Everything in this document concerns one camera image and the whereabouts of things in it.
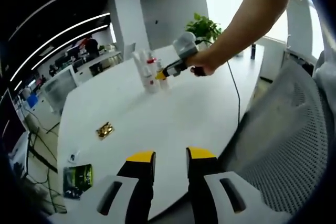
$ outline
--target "floor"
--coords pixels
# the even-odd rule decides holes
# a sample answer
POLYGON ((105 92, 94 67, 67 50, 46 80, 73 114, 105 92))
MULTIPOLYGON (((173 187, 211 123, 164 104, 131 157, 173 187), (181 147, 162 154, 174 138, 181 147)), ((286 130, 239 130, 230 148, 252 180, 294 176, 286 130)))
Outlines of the floor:
MULTIPOLYGON (((254 94, 254 98, 251 102, 251 105, 253 105, 255 101, 257 101, 260 97, 263 96, 263 94, 267 91, 270 85, 271 85, 270 83, 264 80, 260 79, 258 81, 255 94, 254 94)), ((57 162, 55 158, 57 157, 58 130, 59 130, 59 125, 53 128, 53 130, 49 132, 48 134, 40 130, 38 132, 38 135, 40 136, 41 139, 37 137, 34 143, 34 149, 54 167, 57 167, 57 162)), ((48 192, 45 195, 45 203, 46 203, 45 207, 48 209, 48 211, 50 211, 50 213, 54 213, 55 211, 64 212, 65 208, 64 208, 63 198, 61 196, 62 192, 60 191, 58 175, 51 170, 48 171, 48 168, 30 153, 29 158, 28 158, 28 167, 29 167, 29 164, 32 164, 32 162, 39 169, 38 174, 39 174, 40 180, 38 180, 38 178, 34 178, 36 183, 39 182, 39 184, 37 184, 36 186, 43 188, 44 190, 46 190, 46 192, 48 192), (46 181, 45 178, 47 177, 48 173, 49 173, 49 185, 48 185, 48 182, 45 182, 46 181), (48 187, 50 187, 51 189, 50 191, 52 195, 52 200, 50 198, 50 192, 48 191, 48 187)))

